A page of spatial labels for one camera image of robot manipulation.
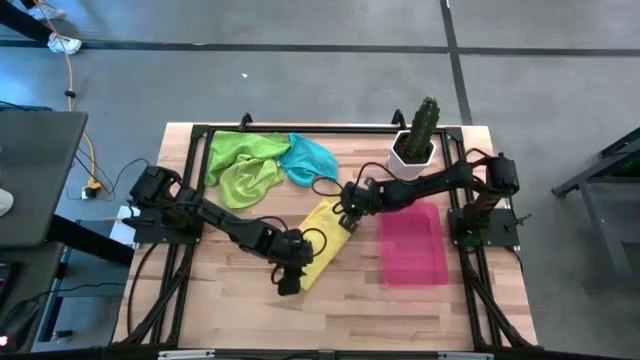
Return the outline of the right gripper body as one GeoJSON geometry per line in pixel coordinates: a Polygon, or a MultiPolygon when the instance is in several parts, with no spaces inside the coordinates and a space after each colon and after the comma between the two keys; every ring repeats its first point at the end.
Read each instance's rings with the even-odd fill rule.
{"type": "Polygon", "coordinates": [[[381,210],[381,186],[366,178],[364,187],[347,182],[342,189],[342,209],[349,216],[374,215],[381,210]]]}

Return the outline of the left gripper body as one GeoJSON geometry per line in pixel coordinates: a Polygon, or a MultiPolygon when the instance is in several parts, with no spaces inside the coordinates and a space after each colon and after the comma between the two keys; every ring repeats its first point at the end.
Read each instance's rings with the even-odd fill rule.
{"type": "Polygon", "coordinates": [[[299,229],[277,234],[269,248],[269,260],[284,267],[303,268],[313,257],[312,243],[303,238],[299,229]]]}

